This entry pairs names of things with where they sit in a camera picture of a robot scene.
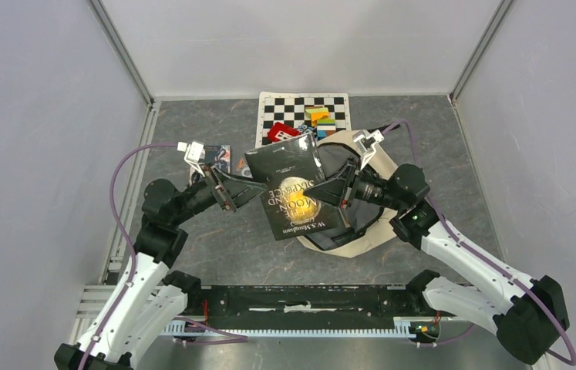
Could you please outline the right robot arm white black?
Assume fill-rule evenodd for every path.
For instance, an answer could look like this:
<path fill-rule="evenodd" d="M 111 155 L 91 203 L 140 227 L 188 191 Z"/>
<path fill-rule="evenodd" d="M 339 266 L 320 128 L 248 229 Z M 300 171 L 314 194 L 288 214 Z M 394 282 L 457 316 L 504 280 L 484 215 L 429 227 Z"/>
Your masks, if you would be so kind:
<path fill-rule="evenodd" d="M 551 355 L 575 366 L 561 285 L 548 275 L 531 277 L 472 242 L 437 210 L 429 191 L 423 170 L 414 164 L 398 166 L 385 180 L 367 177 L 349 161 L 305 195 L 339 208 L 361 200 L 394 210 L 389 223 L 401 241 L 442 261 L 471 284 L 467 288 L 423 272 L 406 293 L 411 312 L 424 315 L 433 309 L 462 318 L 495 335 L 524 364 Z"/>

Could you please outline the cream canvas backpack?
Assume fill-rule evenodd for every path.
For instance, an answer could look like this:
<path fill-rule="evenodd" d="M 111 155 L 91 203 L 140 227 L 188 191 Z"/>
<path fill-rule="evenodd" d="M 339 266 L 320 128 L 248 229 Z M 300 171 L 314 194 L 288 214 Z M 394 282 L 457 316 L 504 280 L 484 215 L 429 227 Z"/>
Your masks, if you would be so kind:
<path fill-rule="evenodd" d="M 361 130 L 341 130 L 318 141 L 318 154 L 326 176 L 337 172 L 347 159 L 360 159 L 361 150 L 353 142 L 357 133 Z M 389 223 L 396 215 L 394 210 L 354 201 L 341 212 L 344 220 L 341 226 L 300 236 L 296 240 L 315 252 L 354 258 L 396 237 Z"/>

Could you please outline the black hardcover book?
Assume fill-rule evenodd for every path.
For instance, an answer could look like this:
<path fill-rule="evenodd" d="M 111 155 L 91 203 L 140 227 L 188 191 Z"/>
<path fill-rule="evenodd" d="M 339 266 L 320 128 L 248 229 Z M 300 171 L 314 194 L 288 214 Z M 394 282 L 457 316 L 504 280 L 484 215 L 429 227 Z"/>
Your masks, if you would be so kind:
<path fill-rule="evenodd" d="M 312 134 L 249 150 L 244 157 L 253 180 L 267 187 L 261 204 L 275 240 L 343 225 L 338 208 L 305 195 L 306 190 L 325 180 Z"/>

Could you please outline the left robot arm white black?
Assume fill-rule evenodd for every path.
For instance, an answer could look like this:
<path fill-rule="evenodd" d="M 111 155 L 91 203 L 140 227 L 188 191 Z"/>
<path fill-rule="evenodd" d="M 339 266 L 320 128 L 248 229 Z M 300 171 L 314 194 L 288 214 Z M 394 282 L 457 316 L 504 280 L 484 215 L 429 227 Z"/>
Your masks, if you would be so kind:
<path fill-rule="evenodd" d="M 77 343 L 62 344 L 58 369 L 134 369 L 162 330 L 203 304 L 200 279 L 173 271 L 188 234 L 181 224 L 213 205 L 235 212 L 266 184 L 203 165 L 204 177 L 178 190 L 157 179 L 144 190 L 142 226 L 120 280 Z"/>

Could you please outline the floral pattern book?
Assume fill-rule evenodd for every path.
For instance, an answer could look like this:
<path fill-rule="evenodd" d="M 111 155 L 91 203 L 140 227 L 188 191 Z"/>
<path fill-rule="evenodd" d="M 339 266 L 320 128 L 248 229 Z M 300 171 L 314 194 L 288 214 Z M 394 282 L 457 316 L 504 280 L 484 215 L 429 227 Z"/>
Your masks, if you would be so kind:
<path fill-rule="evenodd" d="M 231 170 L 231 146 L 230 145 L 204 145 L 200 156 L 200 165 L 210 164 L 212 167 L 228 173 Z M 199 181 L 202 176 L 190 168 L 189 184 Z"/>

